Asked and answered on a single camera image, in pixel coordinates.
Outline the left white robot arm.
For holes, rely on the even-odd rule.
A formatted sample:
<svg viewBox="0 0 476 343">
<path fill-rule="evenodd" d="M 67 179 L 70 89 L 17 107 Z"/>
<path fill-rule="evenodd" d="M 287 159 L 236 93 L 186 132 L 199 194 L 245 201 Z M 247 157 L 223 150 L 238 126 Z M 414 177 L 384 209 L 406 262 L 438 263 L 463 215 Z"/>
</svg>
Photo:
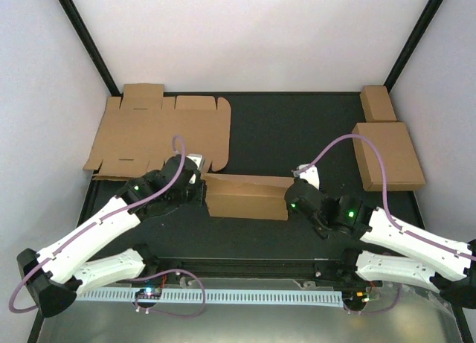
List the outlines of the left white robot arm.
<svg viewBox="0 0 476 343">
<path fill-rule="evenodd" d="M 174 212 L 180 205 L 203 205 L 204 158 L 198 154 L 170 158 L 160 170 L 131 179 L 90 219 L 70 234 L 39 251 L 24 249 L 17 258 L 20 283 L 40 314 L 54 317 L 78 296 L 118 281 L 152 283 L 184 270 L 160 270 L 147 244 L 95 260 L 111 241 L 152 217 Z"/>
</svg>

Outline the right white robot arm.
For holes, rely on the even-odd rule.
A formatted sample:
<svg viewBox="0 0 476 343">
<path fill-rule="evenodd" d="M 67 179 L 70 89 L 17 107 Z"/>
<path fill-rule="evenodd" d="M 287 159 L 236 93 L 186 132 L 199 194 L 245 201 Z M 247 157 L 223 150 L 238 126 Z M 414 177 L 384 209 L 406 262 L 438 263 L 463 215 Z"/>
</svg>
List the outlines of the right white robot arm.
<svg viewBox="0 0 476 343">
<path fill-rule="evenodd" d="M 455 306 L 475 308 L 474 241 L 440 237 L 392 217 L 384 208 L 349 196 L 327 196 L 302 179 L 294 181 L 284 199 L 289 212 L 309 219 L 321 238 L 340 231 L 391 250 L 390 255 L 347 251 L 350 260 L 338 267 L 342 283 L 391 281 L 427 289 Z"/>
</svg>

